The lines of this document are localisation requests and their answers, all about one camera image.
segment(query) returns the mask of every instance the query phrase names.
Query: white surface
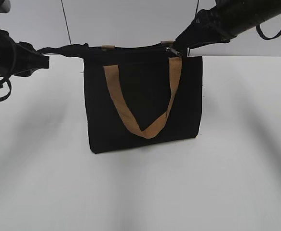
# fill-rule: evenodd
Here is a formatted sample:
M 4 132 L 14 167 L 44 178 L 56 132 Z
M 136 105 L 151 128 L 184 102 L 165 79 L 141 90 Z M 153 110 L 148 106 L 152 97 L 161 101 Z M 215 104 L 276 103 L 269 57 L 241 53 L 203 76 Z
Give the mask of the white surface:
M 196 0 L 64 0 L 73 43 L 91 46 L 147 46 L 175 40 L 191 23 Z M 199 9 L 210 9 L 215 0 L 200 0 Z M 264 23 L 267 36 L 281 29 L 281 15 Z M 230 44 L 206 46 L 193 51 L 200 55 L 281 56 L 281 38 L 262 40 L 256 29 Z
M 0 231 L 281 230 L 281 57 L 204 58 L 197 139 L 90 153 L 81 59 L 0 103 Z
M 60 0 L 10 0 L 11 11 L 0 13 L 0 29 L 16 42 L 31 43 L 36 49 L 69 43 Z

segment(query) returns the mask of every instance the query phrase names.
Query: black strap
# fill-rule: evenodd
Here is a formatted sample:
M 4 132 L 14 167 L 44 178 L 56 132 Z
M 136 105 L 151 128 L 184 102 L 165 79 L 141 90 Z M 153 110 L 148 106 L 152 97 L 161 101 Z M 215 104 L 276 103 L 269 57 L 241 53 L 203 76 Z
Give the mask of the black strap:
M 88 55 L 88 51 L 92 50 L 94 48 L 89 48 L 89 45 L 87 43 L 83 45 L 79 44 L 73 44 L 68 46 L 63 46 L 60 48 L 50 48 L 46 47 L 43 49 L 38 50 L 38 53 L 41 54 L 60 54 L 65 57 L 79 57 L 79 58 L 85 58 Z
M 256 29 L 257 29 L 257 32 L 258 32 L 259 36 L 260 36 L 261 38 L 263 38 L 264 40 L 277 39 L 278 37 L 281 36 L 281 30 L 280 30 L 280 32 L 279 32 L 276 36 L 269 38 L 269 37 L 267 37 L 267 36 L 264 35 L 264 33 L 263 33 L 262 30 L 261 30 L 260 25 L 256 26 Z
M 7 86 L 9 86 L 9 93 L 7 93 L 5 96 L 0 97 L 0 102 L 9 98 L 11 95 L 11 92 L 12 92 L 12 84 L 11 84 L 10 80 L 7 79 L 7 80 L 5 80 L 5 82 L 7 83 Z

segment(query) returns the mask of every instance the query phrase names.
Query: wire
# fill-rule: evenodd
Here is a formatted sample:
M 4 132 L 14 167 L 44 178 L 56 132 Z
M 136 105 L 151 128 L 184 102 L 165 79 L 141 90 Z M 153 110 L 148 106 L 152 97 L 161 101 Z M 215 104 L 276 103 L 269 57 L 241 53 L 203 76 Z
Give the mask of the wire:
M 198 8 L 199 8 L 199 1 L 200 1 L 200 0 L 197 0 L 197 7 L 196 7 L 196 12 L 195 12 L 195 18 L 196 18 L 196 16 L 197 16 L 197 12 L 198 12 Z
M 69 33 L 69 28 L 68 28 L 68 24 L 67 24 L 67 15 L 65 14 L 65 8 L 64 8 L 64 5 L 63 5 L 63 0 L 61 0 L 61 5 L 62 5 L 62 9 L 63 9 L 65 24 L 67 25 L 67 33 L 68 33 L 69 43 L 70 43 L 70 45 L 72 45 L 71 34 Z

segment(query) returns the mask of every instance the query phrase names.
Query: black tote bag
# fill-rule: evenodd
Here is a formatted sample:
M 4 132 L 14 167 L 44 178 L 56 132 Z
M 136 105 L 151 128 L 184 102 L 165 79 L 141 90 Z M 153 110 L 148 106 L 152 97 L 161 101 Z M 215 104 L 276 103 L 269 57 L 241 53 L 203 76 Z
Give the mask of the black tote bag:
M 93 153 L 195 138 L 202 113 L 202 57 L 171 42 L 140 48 L 44 48 L 84 59 L 84 94 Z

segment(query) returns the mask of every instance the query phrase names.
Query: robotic arm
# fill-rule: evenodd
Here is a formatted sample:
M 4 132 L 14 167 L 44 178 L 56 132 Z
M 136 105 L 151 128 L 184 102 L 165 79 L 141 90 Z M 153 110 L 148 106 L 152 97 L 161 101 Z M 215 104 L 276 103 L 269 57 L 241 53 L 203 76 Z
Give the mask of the robotic arm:
M 215 0 L 216 6 L 201 10 L 176 39 L 175 47 L 197 48 L 228 43 L 244 31 L 281 14 L 281 0 Z
M 176 39 L 176 50 L 186 53 L 187 48 L 228 43 L 240 33 L 281 14 L 281 0 L 215 1 L 215 7 L 199 11 L 193 22 Z M 0 0 L 0 13 L 9 10 L 9 0 Z M 48 69 L 48 65 L 48 56 L 36 52 L 29 43 L 15 43 L 8 32 L 0 30 L 0 88 L 4 83 L 10 88 L 10 92 L 0 101 L 7 99 L 11 93 L 11 75 L 28 77 L 35 70 Z
M 0 13 L 10 11 L 10 1 L 0 0 Z M 49 57 L 36 52 L 33 46 L 26 42 L 15 43 L 7 31 L 0 30 L 0 88 L 7 83 L 10 92 L 1 97 L 0 101 L 7 99 L 11 93 L 10 76 L 28 77 L 38 69 L 48 69 Z

